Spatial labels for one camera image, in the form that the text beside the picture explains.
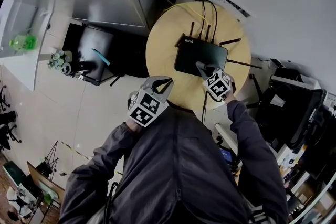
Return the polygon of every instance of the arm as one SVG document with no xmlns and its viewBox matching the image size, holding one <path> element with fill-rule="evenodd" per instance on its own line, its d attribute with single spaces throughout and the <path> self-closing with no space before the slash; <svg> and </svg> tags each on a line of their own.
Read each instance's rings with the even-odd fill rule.
<svg viewBox="0 0 336 224">
<path fill-rule="evenodd" d="M 121 124 L 101 147 L 94 150 L 94 157 L 87 165 L 82 165 L 71 173 L 59 224 L 86 223 L 105 204 L 108 180 L 114 176 L 118 160 L 135 144 L 137 131 L 137 125 L 132 122 Z"/>
<path fill-rule="evenodd" d="M 237 134 L 238 157 L 243 163 L 239 189 L 255 206 L 262 205 L 266 215 L 276 223 L 286 223 L 286 192 L 279 166 L 258 124 L 242 102 L 230 100 L 227 111 L 233 122 L 231 130 Z"/>
</svg>

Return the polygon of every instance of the black cable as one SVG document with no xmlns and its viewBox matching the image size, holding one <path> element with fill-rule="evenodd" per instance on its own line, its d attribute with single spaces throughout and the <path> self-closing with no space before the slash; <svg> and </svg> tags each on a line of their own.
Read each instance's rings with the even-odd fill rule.
<svg viewBox="0 0 336 224">
<path fill-rule="evenodd" d="M 204 1 L 202 1 L 202 4 L 203 4 L 204 18 L 205 18 L 205 6 L 204 6 Z M 202 35 L 203 27 L 204 27 L 204 18 L 203 18 L 203 22 L 202 22 L 201 32 L 200 32 L 200 34 L 198 35 L 198 39 L 201 39 L 201 35 Z"/>
<path fill-rule="evenodd" d="M 111 204 L 112 204 L 112 193 L 113 193 L 114 188 L 117 187 L 117 186 L 118 186 L 117 182 L 113 182 L 112 183 L 109 196 L 108 196 L 107 201 L 105 203 L 105 208 L 104 208 L 104 224 L 108 224 L 109 221 L 110 221 L 110 207 L 111 207 Z"/>
<path fill-rule="evenodd" d="M 215 24 L 215 30 L 214 30 L 214 34 L 212 36 L 212 40 L 211 43 L 214 43 L 215 40 L 215 34 L 216 34 L 216 29 L 217 29 L 217 21 L 218 21 L 218 14 L 217 14 L 217 9 L 214 3 L 212 3 L 210 0 L 196 0 L 196 1 L 208 1 L 209 3 L 211 3 L 211 5 L 214 7 L 215 12 L 216 12 L 216 24 Z"/>
<path fill-rule="evenodd" d="M 212 100 L 214 100 L 215 102 L 217 103 L 221 103 L 224 101 L 224 99 L 221 99 L 221 100 L 216 100 L 212 95 L 211 93 L 209 93 L 209 91 L 206 91 L 205 92 L 205 98 L 204 98 L 204 103 L 203 103 L 203 110 L 202 110 L 202 123 L 204 124 L 205 122 L 205 116 L 206 116 L 206 105 L 207 105 L 207 97 L 208 97 L 208 94 L 210 95 L 210 97 L 212 98 Z"/>
<path fill-rule="evenodd" d="M 259 61 L 261 62 L 269 62 L 270 60 L 261 60 L 259 57 L 258 57 Z"/>
</svg>

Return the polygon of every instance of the office chair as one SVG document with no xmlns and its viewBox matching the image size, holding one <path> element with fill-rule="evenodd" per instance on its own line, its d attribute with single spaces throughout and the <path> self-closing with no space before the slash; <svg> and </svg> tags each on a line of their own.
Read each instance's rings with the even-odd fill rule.
<svg viewBox="0 0 336 224">
<path fill-rule="evenodd" d="M 10 144 L 8 140 L 11 138 L 12 141 L 16 141 L 17 143 L 21 143 L 21 140 L 18 140 L 14 134 L 12 133 L 12 129 L 16 128 L 17 126 L 14 125 L 12 128 L 9 128 L 8 125 L 4 124 L 0 127 L 0 150 L 3 150 L 4 148 L 7 150 L 10 149 Z"/>
<path fill-rule="evenodd" d="M 2 88 L 1 88 L 1 91 L 0 91 L 0 106 L 1 106 L 2 111 L 6 111 L 6 108 L 11 107 L 11 105 L 6 102 L 6 97 L 5 97 L 5 94 L 4 94 L 4 89 L 6 89 L 6 88 L 7 88 L 7 86 L 3 85 Z"/>
<path fill-rule="evenodd" d="M 326 91 L 307 90 L 288 83 L 270 81 L 269 88 L 262 94 L 253 74 L 259 102 L 247 105 L 258 108 L 256 122 L 267 142 L 278 151 L 284 144 L 290 149 L 302 144 L 315 145 L 323 135 L 331 113 L 323 102 Z"/>
</svg>

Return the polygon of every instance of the round wooden table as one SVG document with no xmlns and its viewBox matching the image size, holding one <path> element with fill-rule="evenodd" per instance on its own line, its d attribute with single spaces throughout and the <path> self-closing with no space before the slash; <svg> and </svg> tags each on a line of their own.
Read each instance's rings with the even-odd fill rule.
<svg viewBox="0 0 336 224">
<path fill-rule="evenodd" d="M 208 41 L 211 42 L 215 28 L 216 14 L 213 6 L 205 2 L 206 19 L 211 25 Z M 202 18 L 189 7 L 203 15 L 202 2 L 188 2 L 186 5 L 176 6 L 164 13 L 152 28 L 146 47 L 146 64 L 151 76 L 168 76 L 174 80 L 174 87 L 169 95 L 169 101 L 175 105 L 190 110 L 202 110 L 205 96 L 203 79 L 174 69 L 178 48 L 175 44 L 181 34 L 189 35 L 191 23 L 195 22 L 192 37 L 197 38 L 202 27 Z M 216 5 L 218 23 L 214 44 L 231 39 L 241 38 L 240 42 L 224 45 L 228 50 L 227 59 L 250 63 L 251 52 L 245 32 L 240 22 L 227 10 Z M 206 34 L 206 22 L 202 31 L 202 39 Z M 249 73 L 249 67 L 227 62 L 224 72 L 231 75 L 236 84 L 237 94 L 243 87 Z M 207 99 L 207 109 L 223 105 L 210 97 Z"/>
</svg>

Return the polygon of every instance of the tiled floor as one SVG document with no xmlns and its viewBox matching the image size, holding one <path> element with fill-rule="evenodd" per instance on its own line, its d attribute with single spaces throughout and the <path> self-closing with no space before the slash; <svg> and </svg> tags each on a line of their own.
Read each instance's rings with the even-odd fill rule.
<svg viewBox="0 0 336 224">
<path fill-rule="evenodd" d="M 43 52 L 49 52 L 48 47 L 62 47 L 69 22 L 70 19 L 64 15 L 53 15 Z M 258 76 L 269 77 L 268 70 Z M 56 141 L 63 141 L 83 155 L 92 156 L 93 149 L 101 146 L 109 133 L 127 119 L 128 95 L 138 89 L 143 81 L 125 76 L 112 88 L 109 83 L 96 87 L 66 77 L 56 70 L 49 70 L 46 62 L 40 62 L 36 90 L 31 92 L 1 66 L 1 82 L 7 85 L 6 97 L 12 105 L 11 109 L 18 113 L 18 128 L 15 132 L 22 140 L 21 144 L 11 142 L 12 150 L 5 150 L 4 154 L 25 173 L 28 173 L 26 161 L 38 165 Z M 245 99 L 253 95 L 256 95 L 255 87 L 247 81 L 239 96 Z M 202 113 L 195 113 L 200 119 Z M 229 127 L 225 106 L 207 111 L 205 125 L 212 131 L 217 122 Z M 65 187 L 68 176 L 59 176 L 59 172 L 69 174 L 74 168 L 86 163 L 87 159 L 61 143 L 57 147 L 56 156 L 59 162 L 54 181 Z M 118 163 L 116 170 L 119 172 L 122 172 L 122 163 Z M 113 180 L 119 181 L 120 178 L 116 174 Z"/>
</svg>

